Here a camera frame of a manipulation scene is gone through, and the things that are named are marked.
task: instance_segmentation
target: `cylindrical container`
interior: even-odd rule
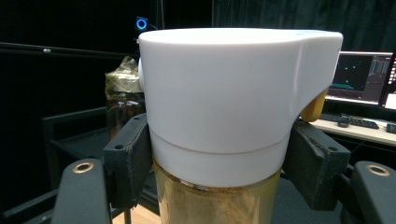
[[[258,183],[233,188],[195,185],[154,162],[162,224],[270,223],[279,172]]]
[[[242,198],[255,211],[272,204],[292,123],[332,83],[342,39],[333,32],[239,28],[139,36],[163,223],[203,223],[199,216],[238,223],[222,209],[208,215],[200,200],[213,209],[237,203],[227,214],[252,211]],[[259,213],[240,223],[270,220]]]
[[[140,87],[137,62],[125,57],[120,66],[106,74],[106,119],[111,140],[134,116],[146,112],[145,95]]]

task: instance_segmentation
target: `wooden floor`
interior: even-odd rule
[[[161,219],[155,213],[138,204],[134,210],[131,210],[133,224],[161,224]],[[124,214],[121,213],[113,218],[113,224],[124,224]]]

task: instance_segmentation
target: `white cap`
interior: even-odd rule
[[[209,187],[274,174],[293,122],[332,83],[342,39],[237,28],[143,33],[154,158],[172,175]]]

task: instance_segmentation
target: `brass screw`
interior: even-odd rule
[[[375,175],[382,175],[382,176],[389,176],[390,172],[381,167],[381,166],[377,166],[377,165],[367,165],[366,169],[369,170],[371,173],[375,174]]]
[[[82,174],[82,173],[90,171],[92,168],[93,168],[92,162],[83,162],[83,163],[77,165],[75,168],[73,168],[73,172],[76,174]]]

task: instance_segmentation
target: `computer mouse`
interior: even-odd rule
[[[338,127],[347,128],[349,126],[350,119],[348,117],[341,117],[338,120]]]

